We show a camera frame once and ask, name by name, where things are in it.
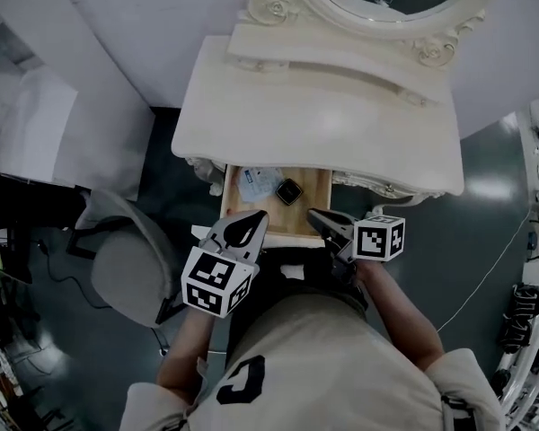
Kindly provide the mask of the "wooden drawer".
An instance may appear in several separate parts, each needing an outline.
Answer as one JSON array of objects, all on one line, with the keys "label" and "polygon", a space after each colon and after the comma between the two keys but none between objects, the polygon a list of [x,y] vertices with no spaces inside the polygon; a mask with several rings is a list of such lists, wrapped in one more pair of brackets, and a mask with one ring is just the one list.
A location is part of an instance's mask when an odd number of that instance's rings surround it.
[{"label": "wooden drawer", "polygon": [[243,201],[238,180],[241,168],[228,165],[225,170],[224,191],[221,197],[220,215],[262,209],[269,214],[269,226],[263,247],[309,247],[323,246],[321,236],[306,221],[307,210],[315,207],[328,209],[331,204],[332,172],[307,168],[283,168],[285,178],[293,180],[303,191],[290,206],[271,194],[255,203]]}]

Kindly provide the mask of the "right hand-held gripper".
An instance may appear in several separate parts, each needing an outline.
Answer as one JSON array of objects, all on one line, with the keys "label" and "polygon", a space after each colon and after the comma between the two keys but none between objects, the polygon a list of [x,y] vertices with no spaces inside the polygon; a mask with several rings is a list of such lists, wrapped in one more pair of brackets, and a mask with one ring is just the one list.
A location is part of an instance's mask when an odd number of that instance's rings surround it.
[{"label": "right hand-held gripper", "polygon": [[386,262],[403,252],[405,219],[373,215],[362,220],[339,211],[310,208],[307,222],[334,253],[332,274],[349,282],[357,259]]}]

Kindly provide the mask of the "grey chair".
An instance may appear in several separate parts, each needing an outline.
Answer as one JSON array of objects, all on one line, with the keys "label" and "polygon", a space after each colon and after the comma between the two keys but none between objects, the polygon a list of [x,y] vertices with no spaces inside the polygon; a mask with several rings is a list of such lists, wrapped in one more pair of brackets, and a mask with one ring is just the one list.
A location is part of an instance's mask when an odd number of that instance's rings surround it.
[{"label": "grey chair", "polygon": [[66,252],[92,260],[97,294],[142,326],[156,329],[185,308],[180,254],[154,220],[113,192],[90,193]]}]

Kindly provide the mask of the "person's cream printed shirt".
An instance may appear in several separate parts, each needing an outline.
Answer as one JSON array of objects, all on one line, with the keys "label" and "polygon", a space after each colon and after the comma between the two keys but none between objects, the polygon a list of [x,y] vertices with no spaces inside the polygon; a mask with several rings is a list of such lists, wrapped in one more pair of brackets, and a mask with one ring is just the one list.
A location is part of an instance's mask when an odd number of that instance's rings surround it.
[{"label": "person's cream printed shirt", "polygon": [[346,303],[299,295],[253,323],[206,397],[133,384],[119,431],[444,431],[445,398],[467,404],[477,431],[504,431],[470,349],[421,371]]}]

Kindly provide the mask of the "white ornate dressing table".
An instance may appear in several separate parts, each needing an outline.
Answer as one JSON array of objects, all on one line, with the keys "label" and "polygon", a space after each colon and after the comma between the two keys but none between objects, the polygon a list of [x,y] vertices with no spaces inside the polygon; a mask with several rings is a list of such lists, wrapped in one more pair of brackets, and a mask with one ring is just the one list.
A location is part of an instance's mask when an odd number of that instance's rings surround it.
[{"label": "white ornate dressing table", "polygon": [[[289,63],[261,74],[234,57]],[[411,90],[438,102],[401,100]],[[418,192],[458,196],[464,170],[447,73],[388,45],[303,31],[239,24],[204,39],[172,152],[234,166],[354,172]]]}]

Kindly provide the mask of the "ornate white drawer front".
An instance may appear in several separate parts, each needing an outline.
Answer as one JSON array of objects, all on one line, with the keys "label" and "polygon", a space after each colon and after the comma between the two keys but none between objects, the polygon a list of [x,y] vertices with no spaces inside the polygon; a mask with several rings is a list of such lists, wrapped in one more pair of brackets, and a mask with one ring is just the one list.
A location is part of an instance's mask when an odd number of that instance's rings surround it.
[{"label": "ornate white drawer front", "polygon": [[378,196],[388,199],[409,198],[418,194],[415,190],[405,188],[387,180],[378,180],[354,172],[334,171],[331,181],[338,185],[369,189]]}]

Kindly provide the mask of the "person's right forearm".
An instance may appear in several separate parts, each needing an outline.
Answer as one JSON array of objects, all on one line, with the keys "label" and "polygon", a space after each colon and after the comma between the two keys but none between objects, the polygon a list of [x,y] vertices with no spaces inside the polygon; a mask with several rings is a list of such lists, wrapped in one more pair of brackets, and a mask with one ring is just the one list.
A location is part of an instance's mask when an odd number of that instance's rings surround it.
[{"label": "person's right forearm", "polygon": [[393,345],[421,371],[445,354],[435,326],[382,263],[358,259],[356,279],[369,294]]}]

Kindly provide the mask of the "person's left forearm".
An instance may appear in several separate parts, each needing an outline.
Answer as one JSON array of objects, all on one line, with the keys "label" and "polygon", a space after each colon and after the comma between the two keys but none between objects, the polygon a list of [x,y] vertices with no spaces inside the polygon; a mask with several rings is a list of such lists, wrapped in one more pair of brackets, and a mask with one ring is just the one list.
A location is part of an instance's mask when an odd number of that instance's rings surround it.
[{"label": "person's left forearm", "polygon": [[188,404],[201,388],[197,365],[200,359],[207,359],[215,320],[213,315],[190,307],[158,370],[156,383]]}]

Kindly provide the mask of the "person's black trousers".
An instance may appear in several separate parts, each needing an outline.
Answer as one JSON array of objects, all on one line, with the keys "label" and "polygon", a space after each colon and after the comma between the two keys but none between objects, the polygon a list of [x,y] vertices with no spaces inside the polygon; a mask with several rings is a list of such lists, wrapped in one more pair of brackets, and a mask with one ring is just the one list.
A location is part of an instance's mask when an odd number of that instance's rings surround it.
[{"label": "person's black trousers", "polygon": [[364,315],[368,303],[356,286],[333,275],[333,259],[324,248],[285,247],[261,252],[260,271],[253,280],[246,303],[257,313],[293,296],[337,299]]}]

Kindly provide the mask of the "black white striped chair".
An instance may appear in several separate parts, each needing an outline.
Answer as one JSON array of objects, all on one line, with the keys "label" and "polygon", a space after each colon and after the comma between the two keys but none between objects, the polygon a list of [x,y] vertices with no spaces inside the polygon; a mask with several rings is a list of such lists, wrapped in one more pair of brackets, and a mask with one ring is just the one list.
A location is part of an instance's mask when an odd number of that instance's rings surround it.
[{"label": "black white striped chair", "polygon": [[521,348],[529,346],[533,333],[532,321],[537,316],[539,316],[539,287],[514,285],[498,336],[498,345],[504,353],[516,354]]}]

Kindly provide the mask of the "light blue packet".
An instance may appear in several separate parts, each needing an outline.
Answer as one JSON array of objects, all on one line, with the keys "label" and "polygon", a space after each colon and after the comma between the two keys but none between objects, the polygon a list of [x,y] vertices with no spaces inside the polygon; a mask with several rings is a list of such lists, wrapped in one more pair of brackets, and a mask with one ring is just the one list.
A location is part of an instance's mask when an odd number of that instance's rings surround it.
[{"label": "light blue packet", "polygon": [[255,203],[273,195],[283,180],[279,168],[243,167],[238,172],[237,188],[243,202]]}]

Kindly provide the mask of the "small black square box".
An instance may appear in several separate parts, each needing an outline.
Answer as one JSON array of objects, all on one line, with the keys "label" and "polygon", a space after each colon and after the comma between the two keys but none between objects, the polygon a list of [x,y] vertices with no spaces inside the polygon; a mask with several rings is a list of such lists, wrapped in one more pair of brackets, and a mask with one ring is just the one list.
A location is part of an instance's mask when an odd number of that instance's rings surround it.
[{"label": "small black square box", "polygon": [[293,205],[303,194],[300,186],[291,179],[283,180],[276,188],[275,194],[286,206]]}]

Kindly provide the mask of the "white drawer front with knob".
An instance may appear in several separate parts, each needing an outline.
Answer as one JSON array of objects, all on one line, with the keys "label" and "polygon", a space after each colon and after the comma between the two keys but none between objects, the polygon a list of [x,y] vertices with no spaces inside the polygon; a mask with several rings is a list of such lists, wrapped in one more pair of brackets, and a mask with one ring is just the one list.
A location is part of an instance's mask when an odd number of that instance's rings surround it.
[{"label": "white drawer front with knob", "polygon": [[286,72],[289,69],[288,62],[250,57],[234,57],[231,63],[243,70],[261,74],[277,74]]},{"label": "white drawer front with knob", "polygon": [[411,90],[403,89],[401,88],[397,92],[397,96],[403,100],[408,102],[409,104],[415,105],[417,107],[421,108],[427,108],[427,107],[435,107],[438,105],[438,102],[432,101],[431,99],[422,96],[420,94],[417,94],[416,92],[413,92]]}]

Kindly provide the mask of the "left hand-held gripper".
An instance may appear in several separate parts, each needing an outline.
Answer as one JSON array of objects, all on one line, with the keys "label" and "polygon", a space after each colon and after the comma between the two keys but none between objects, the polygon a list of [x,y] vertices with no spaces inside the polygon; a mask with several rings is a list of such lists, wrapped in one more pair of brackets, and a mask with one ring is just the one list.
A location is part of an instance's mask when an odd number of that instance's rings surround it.
[{"label": "left hand-held gripper", "polygon": [[259,272],[257,258],[269,219],[259,209],[219,219],[190,251],[181,274],[183,302],[216,317],[235,310]]}]

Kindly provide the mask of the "white cabinet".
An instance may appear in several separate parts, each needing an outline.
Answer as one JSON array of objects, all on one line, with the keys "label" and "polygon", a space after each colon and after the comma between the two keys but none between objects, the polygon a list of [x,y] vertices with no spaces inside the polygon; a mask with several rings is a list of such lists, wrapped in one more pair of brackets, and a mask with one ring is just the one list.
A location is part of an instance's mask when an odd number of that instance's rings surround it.
[{"label": "white cabinet", "polygon": [[0,173],[53,183],[57,154],[77,91],[52,69],[27,72],[11,106],[0,105]]}]

